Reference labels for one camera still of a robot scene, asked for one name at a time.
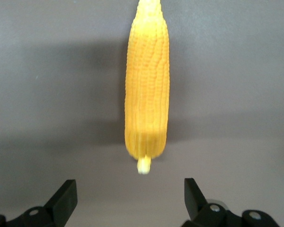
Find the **yellow corn kernel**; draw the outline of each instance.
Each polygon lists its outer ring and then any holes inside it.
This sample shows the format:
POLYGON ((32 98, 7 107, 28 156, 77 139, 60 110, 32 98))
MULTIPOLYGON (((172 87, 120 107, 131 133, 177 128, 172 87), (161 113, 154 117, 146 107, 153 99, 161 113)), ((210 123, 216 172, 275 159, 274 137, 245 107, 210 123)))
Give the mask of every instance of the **yellow corn kernel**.
POLYGON ((125 79, 125 145, 140 174, 162 154, 169 113, 169 35, 160 0, 139 0, 125 79))

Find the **gray background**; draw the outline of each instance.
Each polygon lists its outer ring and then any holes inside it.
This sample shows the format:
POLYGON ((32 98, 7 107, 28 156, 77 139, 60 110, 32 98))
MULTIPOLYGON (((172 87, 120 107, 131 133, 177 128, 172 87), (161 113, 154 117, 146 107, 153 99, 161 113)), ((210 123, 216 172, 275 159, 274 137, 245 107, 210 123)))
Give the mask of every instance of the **gray background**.
POLYGON ((284 0, 162 0, 170 35, 165 153, 124 146, 126 45, 138 0, 0 0, 0 213, 75 178, 68 227, 178 227, 184 178, 284 227, 284 0))

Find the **pale corn tip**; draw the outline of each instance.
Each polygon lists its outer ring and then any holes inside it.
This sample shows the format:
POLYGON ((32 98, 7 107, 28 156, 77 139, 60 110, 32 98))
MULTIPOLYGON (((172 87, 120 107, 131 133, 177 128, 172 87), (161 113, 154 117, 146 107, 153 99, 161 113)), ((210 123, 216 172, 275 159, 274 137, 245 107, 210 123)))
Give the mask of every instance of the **pale corn tip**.
POLYGON ((139 174, 148 174, 151 170, 151 158, 148 156, 138 158, 137 169, 139 174))

